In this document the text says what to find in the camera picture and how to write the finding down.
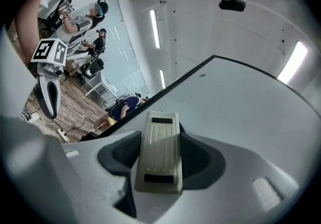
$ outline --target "black pad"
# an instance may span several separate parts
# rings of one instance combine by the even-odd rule
[[[135,133],[100,149],[98,162],[111,174],[126,177],[126,196],[115,206],[123,213],[136,218],[136,208],[131,191],[130,169],[139,156],[141,132]]]
[[[226,162],[222,153],[186,133],[181,133],[183,189],[205,189],[224,173]]]

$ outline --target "white ceiling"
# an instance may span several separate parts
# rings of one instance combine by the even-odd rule
[[[290,85],[303,92],[321,67],[320,28],[303,0],[244,0],[244,12],[224,11],[220,0],[131,0],[145,54],[161,90],[211,55],[236,59],[277,76],[297,41],[308,57]],[[149,10],[155,9],[161,49],[155,48]]]

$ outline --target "black rectangular strip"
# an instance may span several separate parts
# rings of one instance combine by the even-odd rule
[[[167,118],[152,118],[151,122],[154,123],[164,123],[164,124],[173,124],[173,119],[167,119]]]
[[[144,175],[144,181],[150,183],[166,183],[166,184],[173,184],[174,183],[174,176],[160,176],[160,175]]]

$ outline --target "power strip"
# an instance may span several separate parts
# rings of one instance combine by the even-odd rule
[[[67,136],[65,135],[65,132],[63,132],[61,129],[58,129],[57,132],[62,137],[63,140],[65,140],[66,142],[69,142]]]
[[[31,114],[31,119],[29,119],[28,121],[26,120],[27,123],[29,124],[33,124],[35,123],[38,119],[40,118],[38,113],[32,113]]]

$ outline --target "table leg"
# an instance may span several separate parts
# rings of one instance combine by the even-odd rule
[[[95,85],[92,89],[90,89],[86,94],[85,96],[89,95],[93,90],[95,90],[97,87],[99,87],[101,85],[101,82],[98,83],[97,85]]]

